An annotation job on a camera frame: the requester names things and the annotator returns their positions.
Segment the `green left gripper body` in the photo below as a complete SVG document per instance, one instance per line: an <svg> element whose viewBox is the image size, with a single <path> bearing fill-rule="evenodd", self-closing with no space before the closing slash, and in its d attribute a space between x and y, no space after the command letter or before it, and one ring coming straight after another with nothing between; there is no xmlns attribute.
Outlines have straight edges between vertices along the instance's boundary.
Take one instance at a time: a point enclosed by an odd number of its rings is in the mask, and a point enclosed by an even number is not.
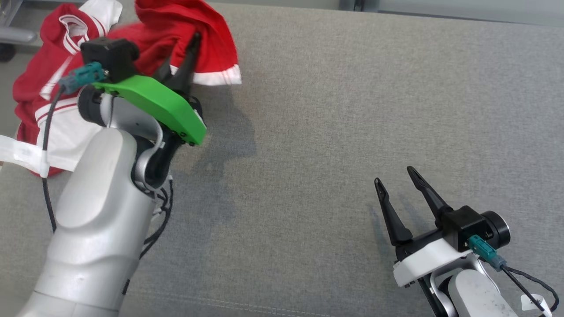
<svg viewBox="0 0 564 317"><path fill-rule="evenodd" d="M151 77L133 75L116 84L95 82L95 88L116 92L155 120L176 132L183 141L199 146L206 135L206 126L182 96Z"/></svg>

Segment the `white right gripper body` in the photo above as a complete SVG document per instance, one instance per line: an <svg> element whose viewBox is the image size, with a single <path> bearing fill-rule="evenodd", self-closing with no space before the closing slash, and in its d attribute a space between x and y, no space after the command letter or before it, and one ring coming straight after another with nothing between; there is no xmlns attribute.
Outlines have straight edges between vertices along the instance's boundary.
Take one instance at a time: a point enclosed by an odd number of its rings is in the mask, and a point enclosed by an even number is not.
<svg viewBox="0 0 564 317"><path fill-rule="evenodd" d="M472 260L472 269L481 271L477 257L471 251L458 251L443 238L443 230L435 229L408 239L409 229L392 233L392 246L396 247L398 263L393 266L393 277L399 287L454 263L462 257Z"/></svg>

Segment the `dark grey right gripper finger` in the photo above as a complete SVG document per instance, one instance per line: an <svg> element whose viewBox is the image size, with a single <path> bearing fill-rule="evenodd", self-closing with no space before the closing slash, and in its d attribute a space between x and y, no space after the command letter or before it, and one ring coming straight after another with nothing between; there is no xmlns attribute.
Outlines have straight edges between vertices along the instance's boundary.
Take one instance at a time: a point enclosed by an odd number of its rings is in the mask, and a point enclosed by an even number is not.
<svg viewBox="0 0 564 317"><path fill-rule="evenodd" d="M435 226L437 228L443 228L443 214L452 211L453 209L443 200L443 198L413 166L408 166L407 172L415 188L422 193L425 201L429 205L429 208L435 218Z"/></svg>
<svg viewBox="0 0 564 317"><path fill-rule="evenodd" d="M413 235L411 231L403 225L403 221L401 221L397 215L390 202L389 193L381 179L375 178L374 185L391 245L398 247L411 242Z"/></svg>

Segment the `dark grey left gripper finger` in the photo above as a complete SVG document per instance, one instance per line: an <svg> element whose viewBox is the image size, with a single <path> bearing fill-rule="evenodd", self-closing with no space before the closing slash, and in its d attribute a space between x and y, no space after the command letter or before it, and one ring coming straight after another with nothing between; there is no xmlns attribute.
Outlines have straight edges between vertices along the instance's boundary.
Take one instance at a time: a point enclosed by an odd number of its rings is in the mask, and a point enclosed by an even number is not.
<svg viewBox="0 0 564 317"><path fill-rule="evenodd" d="M153 73L153 78L163 85L173 85L178 68L171 65L171 56L168 56Z"/></svg>
<svg viewBox="0 0 564 317"><path fill-rule="evenodd" d="M173 75L173 91L181 96L189 96L195 68L199 59L201 35L196 32L186 48L186 55L176 73Z"/></svg>

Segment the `red Bulls 23 shorts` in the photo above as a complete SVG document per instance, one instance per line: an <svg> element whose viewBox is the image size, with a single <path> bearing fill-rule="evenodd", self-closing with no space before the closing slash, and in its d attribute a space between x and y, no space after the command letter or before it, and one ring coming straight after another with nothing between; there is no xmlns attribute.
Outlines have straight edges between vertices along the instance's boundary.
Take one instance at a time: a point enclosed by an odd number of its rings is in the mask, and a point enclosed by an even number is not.
<svg viewBox="0 0 564 317"><path fill-rule="evenodd" d="M168 63L175 74L194 34L200 34L194 82L239 85L241 70L234 39L224 17L204 0L135 0L139 22L111 30L109 38L125 38L139 48L137 70L151 76Z"/></svg>

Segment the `red shirt with white sleeves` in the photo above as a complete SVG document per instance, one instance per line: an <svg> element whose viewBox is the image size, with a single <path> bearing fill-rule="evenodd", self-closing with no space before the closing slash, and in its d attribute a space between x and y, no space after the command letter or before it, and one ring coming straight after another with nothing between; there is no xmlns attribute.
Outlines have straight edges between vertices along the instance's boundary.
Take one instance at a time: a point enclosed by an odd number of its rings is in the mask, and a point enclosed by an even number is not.
<svg viewBox="0 0 564 317"><path fill-rule="evenodd" d="M15 114L20 119L16 139L42 150L51 100L61 78L82 66L79 46L106 36L119 22L123 6L118 0L87 0L82 6L63 3L41 24L42 46L14 82ZM48 136L49 175L73 171L90 139L101 130L83 120L76 92L61 96Z"/></svg>

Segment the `grey metal frame leg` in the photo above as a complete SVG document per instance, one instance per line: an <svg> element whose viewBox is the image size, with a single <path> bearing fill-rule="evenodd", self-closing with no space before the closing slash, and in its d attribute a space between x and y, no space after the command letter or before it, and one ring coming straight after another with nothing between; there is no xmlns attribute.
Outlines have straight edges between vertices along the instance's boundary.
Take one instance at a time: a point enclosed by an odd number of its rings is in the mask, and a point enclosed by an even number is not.
<svg viewBox="0 0 564 317"><path fill-rule="evenodd" d="M35 31L11 26L25 0L0 0L0 43L30 44L37 38Z"/></svg>

